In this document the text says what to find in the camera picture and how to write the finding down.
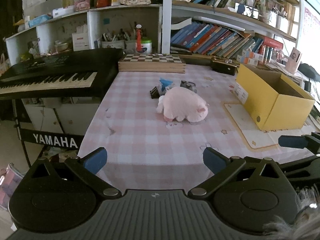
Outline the pink checked tablecloth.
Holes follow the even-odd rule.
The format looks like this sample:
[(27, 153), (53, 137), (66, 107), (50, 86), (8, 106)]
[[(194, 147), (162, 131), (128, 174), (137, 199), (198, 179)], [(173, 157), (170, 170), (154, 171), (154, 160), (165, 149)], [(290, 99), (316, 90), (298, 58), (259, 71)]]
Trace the pink checked tablecloth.
[[(165, 122), (156, 112), (158, 101), (150, 96), (160, 79), (194, 82), (209, 105), (206, 119)], [(120, 191), (188, 191), (212, 175), (203, 163), (207, 147), (227, 157), (270, 157), (279, 163), (311, 155), (306, 149), (277, 145), (251, 148), (225, 107), (238, 103), (234, 84), (235, 77), (196, 65), (186, 66), (183, 74), (120, 72), (86, 131), (79, 156), (104, 147), (107, 163), (98, 176)]]

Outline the orange tassel ornament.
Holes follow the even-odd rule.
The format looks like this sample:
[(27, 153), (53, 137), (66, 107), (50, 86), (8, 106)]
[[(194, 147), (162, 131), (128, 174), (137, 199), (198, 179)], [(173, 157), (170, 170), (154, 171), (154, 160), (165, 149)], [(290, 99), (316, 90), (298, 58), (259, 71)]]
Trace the orange tassel ornament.
[(136, 25), (136, 52), (141, 53), (142, 50), (142, 44), (141, 44), (141, 28), (142, 26), (140, 24)]

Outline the yellow cardboard box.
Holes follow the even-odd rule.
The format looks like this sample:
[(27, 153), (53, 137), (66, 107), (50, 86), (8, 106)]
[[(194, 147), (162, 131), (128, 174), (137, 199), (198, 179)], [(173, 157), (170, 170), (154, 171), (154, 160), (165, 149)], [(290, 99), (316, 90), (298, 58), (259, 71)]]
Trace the yellow cardboard box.
[(315, 100), (286, 75), (241, 64), (234, 92), (261, 131), (301, 129)]

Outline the black binder clip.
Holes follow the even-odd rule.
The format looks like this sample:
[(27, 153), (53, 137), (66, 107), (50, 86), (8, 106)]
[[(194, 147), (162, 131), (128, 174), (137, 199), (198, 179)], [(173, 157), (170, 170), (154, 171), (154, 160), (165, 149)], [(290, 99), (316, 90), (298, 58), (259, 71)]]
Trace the black binder clip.
[(160, 97), (159, 86), (156, 86), (150, 90), (150, 96), (152, 99), (158, 99)]

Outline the blue plastic packet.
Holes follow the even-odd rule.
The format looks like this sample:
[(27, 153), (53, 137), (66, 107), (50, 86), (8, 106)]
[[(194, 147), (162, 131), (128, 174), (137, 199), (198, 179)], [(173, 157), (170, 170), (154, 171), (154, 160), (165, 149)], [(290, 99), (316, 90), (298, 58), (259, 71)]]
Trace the blue plastic packet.
[(159, 91), (160, 92), (164, 92), (167, 87), (170, 87), (171, 85), (174, 84), (173, 81), (164, 79), (162, 77), (159, 79), (159, 83), (160, 83), (160, 86), (159, 86)]

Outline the dark brown wooden case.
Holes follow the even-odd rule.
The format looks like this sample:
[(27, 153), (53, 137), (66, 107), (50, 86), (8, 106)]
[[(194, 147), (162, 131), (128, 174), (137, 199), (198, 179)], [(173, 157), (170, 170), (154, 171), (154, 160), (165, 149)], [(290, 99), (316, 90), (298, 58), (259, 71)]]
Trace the dark brown wooden case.
[(237, 61), (215, 56), (211, 58), (210, 62), (210, 67), (213, 71), (231, 76), (235, 76), (239, 66), (240, 63)]

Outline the pink plush toy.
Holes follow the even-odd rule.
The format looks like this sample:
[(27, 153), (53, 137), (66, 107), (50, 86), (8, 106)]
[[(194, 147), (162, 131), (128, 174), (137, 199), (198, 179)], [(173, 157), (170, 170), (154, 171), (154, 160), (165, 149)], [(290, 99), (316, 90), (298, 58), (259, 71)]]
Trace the pink plush toy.
[(184, 87), (173, 87), (158, 100), (156, 111), (163, 113), (166, 122), (187, 120), (201, 122), (208, 115), (208, 103), (198, 94)]

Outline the orange white medicine boxes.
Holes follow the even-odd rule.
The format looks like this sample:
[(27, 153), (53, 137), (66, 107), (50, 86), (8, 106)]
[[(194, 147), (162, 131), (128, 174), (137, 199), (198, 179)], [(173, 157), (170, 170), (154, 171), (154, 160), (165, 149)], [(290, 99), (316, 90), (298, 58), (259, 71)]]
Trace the orange white medicine boxes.
[(242, 53), (236, 57), (238, 62), (252, 66), (257, 66), (259, 62), (263, 62), (263, 59), (263, 55), (248, 50), (243, 50)]

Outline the grey toy car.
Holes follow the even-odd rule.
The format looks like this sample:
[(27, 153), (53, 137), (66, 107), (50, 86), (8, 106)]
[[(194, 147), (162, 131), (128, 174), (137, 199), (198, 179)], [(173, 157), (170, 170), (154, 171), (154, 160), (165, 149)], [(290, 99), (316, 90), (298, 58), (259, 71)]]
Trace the grey toy car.
[(188, 90), (191, 90), (194, 93), (197, 93), (196, 84), (193, 83), (193, 82), (182, 80), (181, 83), (180, 83), (180, 86), (183, 87), (183, 88), (186, 88)]

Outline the wooden chess board box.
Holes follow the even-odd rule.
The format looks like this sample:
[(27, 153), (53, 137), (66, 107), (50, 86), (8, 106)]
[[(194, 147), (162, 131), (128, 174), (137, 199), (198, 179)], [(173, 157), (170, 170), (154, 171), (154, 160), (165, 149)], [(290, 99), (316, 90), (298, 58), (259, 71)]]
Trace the wooden chess board box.
[(118, 65), (120, 72), (185, 73), (185, 63), (170, 54), (126, 54)]

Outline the black Yamaha keyboard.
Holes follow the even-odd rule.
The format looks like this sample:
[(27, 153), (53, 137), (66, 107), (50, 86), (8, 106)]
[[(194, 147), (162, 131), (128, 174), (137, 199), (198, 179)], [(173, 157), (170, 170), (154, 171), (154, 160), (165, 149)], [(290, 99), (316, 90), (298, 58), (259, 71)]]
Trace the black Yamaha keyboard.
[(48, 133), (66, 133), (80, 144), (116, 75), (123, 50), (100, 48), (21, 62), (1, 75), (1, 119), (31, 121)]

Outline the white green lidded jar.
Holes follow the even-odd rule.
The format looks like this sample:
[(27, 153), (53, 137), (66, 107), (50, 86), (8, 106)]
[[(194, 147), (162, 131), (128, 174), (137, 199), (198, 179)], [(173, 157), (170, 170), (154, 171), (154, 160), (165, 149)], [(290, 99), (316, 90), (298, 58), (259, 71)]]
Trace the white green lidded jar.
[(152, 41), (149, 38), (141, 39), (142, 53), (151, 54), (152, 53)]

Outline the white shelf unit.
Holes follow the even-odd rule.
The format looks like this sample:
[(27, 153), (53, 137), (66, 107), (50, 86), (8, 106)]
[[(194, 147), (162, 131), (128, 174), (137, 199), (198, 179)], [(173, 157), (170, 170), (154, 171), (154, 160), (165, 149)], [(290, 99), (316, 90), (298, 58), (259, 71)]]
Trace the white shelf unit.
[(28, 53), (48, 56), (68, 41), (77, 51), (125, 44), (135, 48), (135, 26), (154, 53), (170, 51), (171, 0), (22, 0), (23, 30), (5, 41), (11, 64)]

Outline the row of books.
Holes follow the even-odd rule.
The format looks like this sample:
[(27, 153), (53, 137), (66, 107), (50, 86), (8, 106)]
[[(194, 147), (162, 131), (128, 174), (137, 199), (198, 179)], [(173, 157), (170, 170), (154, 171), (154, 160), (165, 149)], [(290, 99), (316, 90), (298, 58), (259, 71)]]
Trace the row of books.
[(179, 30), (173, 30), (170, 52), (184, 55), (204, 55), (236, 59), (245, 51), (260, 54), (262, 61), (281, 62), (284, 45), (254, 31), (240, 31), (225, 25), (193, 21)]

